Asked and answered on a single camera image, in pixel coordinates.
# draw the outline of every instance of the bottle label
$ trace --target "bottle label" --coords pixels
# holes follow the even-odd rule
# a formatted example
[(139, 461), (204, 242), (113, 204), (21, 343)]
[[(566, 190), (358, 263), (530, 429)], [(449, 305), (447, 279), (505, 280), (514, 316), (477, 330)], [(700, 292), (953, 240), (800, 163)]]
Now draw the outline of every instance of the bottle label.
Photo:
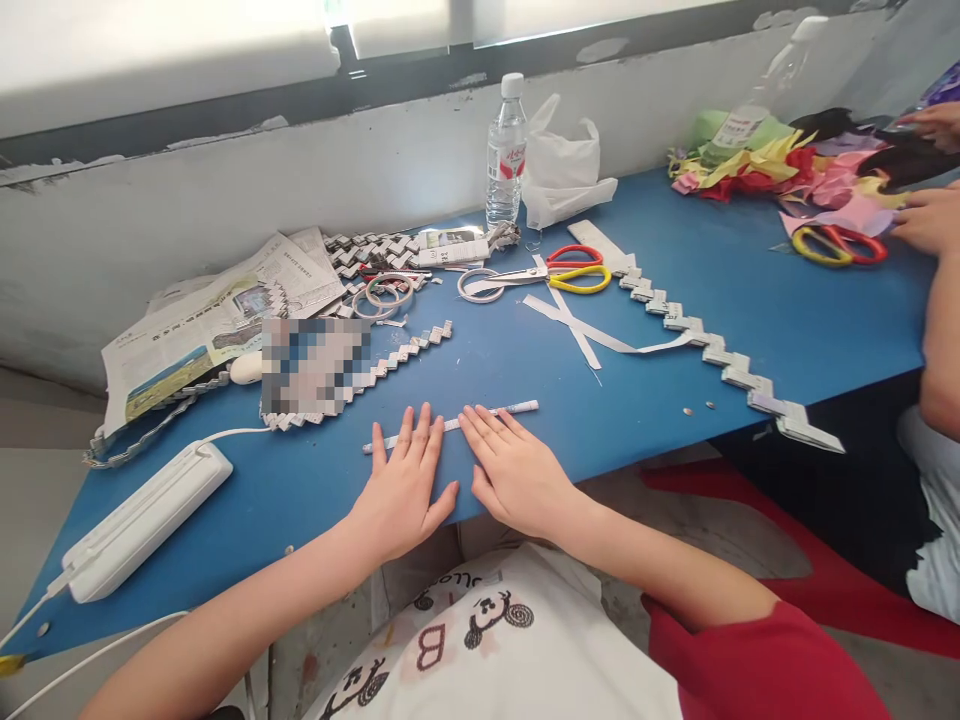
[(494, 180), (514, 180), (523, 175), (527, 143), (498, 147), (487, 145), (487, 173)]
[(753, 133), (757, 131), (764, 119), (753, 120), (730, 113), (714, 136), (713, 144), (717, 147), (729, 149), (742, 148), (753, 137)]

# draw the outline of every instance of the red sleeve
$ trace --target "red sleeve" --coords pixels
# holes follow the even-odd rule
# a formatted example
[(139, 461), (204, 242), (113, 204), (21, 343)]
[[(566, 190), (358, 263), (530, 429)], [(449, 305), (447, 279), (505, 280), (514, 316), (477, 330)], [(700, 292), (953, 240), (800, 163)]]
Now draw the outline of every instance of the red sleeve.
[(684, 718), (889, 720), (870, 681), (819, 625), (777, 603), (770, 617), (691, 635), (648, 596), (650, 657), (676, 678)]

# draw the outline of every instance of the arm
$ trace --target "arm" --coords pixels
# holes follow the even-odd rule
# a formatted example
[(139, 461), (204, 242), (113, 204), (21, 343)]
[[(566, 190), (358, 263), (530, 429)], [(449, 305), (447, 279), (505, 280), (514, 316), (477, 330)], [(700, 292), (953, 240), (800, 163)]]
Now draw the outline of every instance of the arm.
[(451, 483), (430, 505), (443, 418), (413, 408), (387, 461), (373, 426), (373, 474), (344, 520), (176, 623), (111, 677), (81, 720), (202, 718), (212, 712), (270, 644), (351, 592), (383, 562), (428, 538), (452, 512)]
[(937, 257), (927, 301), (923, 352), (927, 368), (920, 390), (924, 422), (960, 442), (960, 182), (910, 197), (893, 235)]
[(676, 679), (684, 717), (889, 720), (810, 618), (722, 560), (593, 502), (549, 448), (500, 418), (480, 407), (460, 416), (483, 465), (474, 495), (501, 522), (643, 589), (650, 657)]
[(502, 423), (481, 407), (460, 416), (483, 465), (473, 492), (497, 520), (642, 588), (691, 630), (773, 611), (777, 596), (746, 573), (588, 498), (546, 445), (500, 413)]

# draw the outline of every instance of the floor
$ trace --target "floor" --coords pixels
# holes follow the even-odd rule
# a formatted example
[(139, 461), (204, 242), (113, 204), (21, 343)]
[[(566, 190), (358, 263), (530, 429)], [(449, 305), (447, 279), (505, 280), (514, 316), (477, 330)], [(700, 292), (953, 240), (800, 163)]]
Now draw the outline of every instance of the floor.
[[(655, 464), (694, 459), (690, 451)], [(795, 577), (809, 571), (806, 558), (770, 521), (752, 509), (720, 500), (649, 490), (641, 468), (625, 468), (580, 487), (620, 512), (714, 553), (755, 577)], [(646, 649), (650, 618), (640, 591), (598, 573), (611, 620)], [(339, 680), (363, 648), (382, 611), (374, 608), (368, 581), (274, 644), (270, 720), (313, 720), (313, 701)], [(960, 717), (960, 662), (827, 629), (853, 656), (896, 720)]]

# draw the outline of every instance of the bottle cap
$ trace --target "bottle cap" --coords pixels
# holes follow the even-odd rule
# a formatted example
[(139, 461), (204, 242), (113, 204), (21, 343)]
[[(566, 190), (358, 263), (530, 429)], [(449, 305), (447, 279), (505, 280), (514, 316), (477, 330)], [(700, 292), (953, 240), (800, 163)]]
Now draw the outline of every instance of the bottle cap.
[(790, 41), (810, 42), (811, 40), (816, 40), (826, 24), (827, 18), (823, 15), (811, 15), (808, 18), (804, 18), (797, 26), (797, 29), (793, 31)]
[(523, 95), (523, 73), (507, 73), (500, 81), (500, 96), (518, 98)]

